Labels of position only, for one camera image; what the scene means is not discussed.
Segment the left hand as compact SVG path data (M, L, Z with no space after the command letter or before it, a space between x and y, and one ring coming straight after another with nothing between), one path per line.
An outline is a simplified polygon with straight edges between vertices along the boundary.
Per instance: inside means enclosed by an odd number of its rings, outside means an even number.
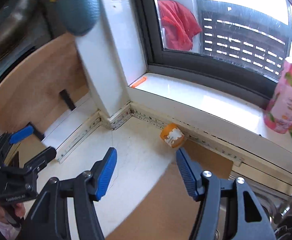
M13 204L13 207L0 206L0 229L20 229L25 213L26 209L23 203Z

